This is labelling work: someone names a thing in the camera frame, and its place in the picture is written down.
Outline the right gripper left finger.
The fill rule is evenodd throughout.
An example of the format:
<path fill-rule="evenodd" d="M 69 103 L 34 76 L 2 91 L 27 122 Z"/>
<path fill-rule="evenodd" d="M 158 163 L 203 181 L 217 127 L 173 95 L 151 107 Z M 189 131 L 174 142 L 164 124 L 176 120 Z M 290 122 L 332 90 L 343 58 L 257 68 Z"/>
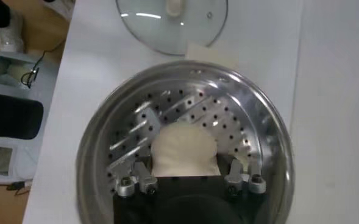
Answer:
<path fill-rule="evenodd" d="M 144 162 L 134 159 L 114 162 L 108 167 L 113 178 L 114 191 L 120 197 L 131 197 L 138 190 L 143 194 L 155 194 L 158 180 L 151 175 Z"/>

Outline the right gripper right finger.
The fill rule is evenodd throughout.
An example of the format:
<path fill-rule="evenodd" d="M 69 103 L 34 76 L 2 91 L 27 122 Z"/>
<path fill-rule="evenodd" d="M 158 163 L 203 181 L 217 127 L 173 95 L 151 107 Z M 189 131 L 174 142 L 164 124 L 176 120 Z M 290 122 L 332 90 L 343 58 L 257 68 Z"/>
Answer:
<path fill-rule="evenodd" d="M 266 181 L 262 177 L 262 164 L 257 159 L 247 159 L 247 171 L 244 171 L 243 163 L 233 155 L 218 154 L 218 167 L 224 180 L 224 191 L 227 195 L 239 195 L 242 193 L 244 182 L 247 183 L 247 191 L 252 194 L 264 194 Z"/>

